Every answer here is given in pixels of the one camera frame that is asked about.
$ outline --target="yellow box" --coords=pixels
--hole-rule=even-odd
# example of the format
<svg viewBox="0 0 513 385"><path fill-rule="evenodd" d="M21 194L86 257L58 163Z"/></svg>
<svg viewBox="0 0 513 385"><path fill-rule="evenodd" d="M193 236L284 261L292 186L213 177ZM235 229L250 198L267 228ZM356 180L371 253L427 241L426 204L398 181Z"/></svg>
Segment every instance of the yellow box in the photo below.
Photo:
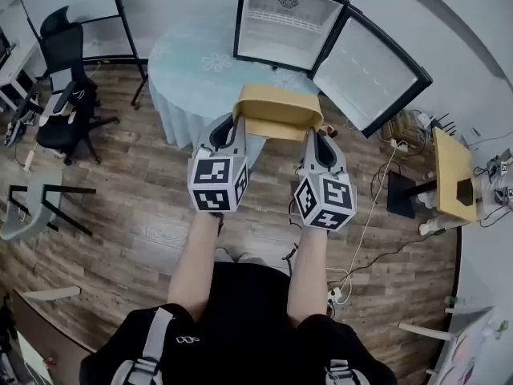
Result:
<svg viewBox="0 0 513 385"><path fill-rule="evenodd" d="M300 94L265 84L245 84L233 107L233 119L246 118L246 132L257 136L303 141L324 117L316 95Z"/></svg>

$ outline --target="black office chair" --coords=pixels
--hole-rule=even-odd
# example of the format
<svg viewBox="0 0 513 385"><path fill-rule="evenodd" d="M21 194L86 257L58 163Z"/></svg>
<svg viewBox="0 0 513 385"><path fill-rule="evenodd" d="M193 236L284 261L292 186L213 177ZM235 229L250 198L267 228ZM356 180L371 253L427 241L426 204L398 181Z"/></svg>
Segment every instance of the black office chair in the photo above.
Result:
<svg viewBox="0 0 513 385"><path fill-rule="evenodd" d="M80 23L69 23L67 6L50 14L41 25L39 45L46 61L45 76L50 78L51 98L43 110L30 101L38 84L30 90L15 116L21 118L29 111L42 115L36 140L44 148L66 154L64 164L71 165L71 157L80 140L84 140L96 164L101 159L89 138L89 131L104 124L119 123L117 117L100 119L95 116L96 88L83 69L83 28ZM74 115L60 115L67 103Z"/></svg>

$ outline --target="fridge shelf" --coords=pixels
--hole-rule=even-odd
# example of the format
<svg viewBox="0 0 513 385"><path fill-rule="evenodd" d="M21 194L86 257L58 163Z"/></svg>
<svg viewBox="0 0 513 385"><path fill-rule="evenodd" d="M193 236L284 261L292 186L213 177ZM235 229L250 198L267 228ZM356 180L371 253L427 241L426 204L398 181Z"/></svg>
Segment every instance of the fridge shelf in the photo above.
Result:
<svg viewBox="0 0 513 385"><path fill-rule="evenodd" d="M267 22L277 22L280 24L286 24L288 26L298 27L302 30L313 31L318 34L323 33L322 26L318 26L317 24L313 24L311 22L305 22L303 20L300 20L299 18L295 18L287 14L281 14L258 9L249 9L246 12L246 17L255 18L258 20L265 20Z"/></svg>

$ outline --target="chair backrest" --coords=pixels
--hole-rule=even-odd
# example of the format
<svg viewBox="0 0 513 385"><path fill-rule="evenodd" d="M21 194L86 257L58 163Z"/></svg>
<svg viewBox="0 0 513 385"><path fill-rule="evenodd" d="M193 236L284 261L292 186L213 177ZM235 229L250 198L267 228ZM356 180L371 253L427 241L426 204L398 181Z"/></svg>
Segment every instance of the chair backrest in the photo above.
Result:
<svg viewBox="0 0 513 385"><path fill-rule="evenodd" d="M41 37L48 37L67 29L71 25L67 19L67 10L69 8L69 6L61 7L45 18L39 29L39 35L41 35Z"/></svg>
<svg viewBox="0 0 513 385"><path fill-rule="evenodd" d="M83 28L69 23L67 6L50 14L41 25L39 46L50 75L52 92L63 90L71 81L86 85L83 69Z"/></svg>

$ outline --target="power strip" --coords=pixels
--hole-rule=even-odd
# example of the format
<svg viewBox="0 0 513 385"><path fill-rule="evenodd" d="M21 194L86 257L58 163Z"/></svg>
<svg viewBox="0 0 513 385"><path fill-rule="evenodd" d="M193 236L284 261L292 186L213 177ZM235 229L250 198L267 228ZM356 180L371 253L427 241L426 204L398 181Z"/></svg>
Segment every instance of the power strip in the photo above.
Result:
<svg viewBox="0 0 513 385"><path fill-rule="evenodd" d="M30 165L32 164L32 160L34 159L34 156L35 156L34 150L30 150L29 155L26 156L25 166L23 167L23 169L25 171L27 171L27 172L30 171Z"/></svg>
<svg viewBox="0 0 513 385"><path fill-rule="evenodd" d="M397 150L401 151L401 152L408 152L408 144L405 143L403 141L404 144L401 144L399 147L398 147L398 142L393 138L392 140L390 140L390 146L392 148L396 148Z"/></svg>
<svg viewBox="0 0 513 385"><path fill-rule="evenodd" d="M333 290L328 291L328 299L327 302L332 302L333 304L338 304L338 300L342 298L342 291L340 291L339 287L336 287Z"/></svg>

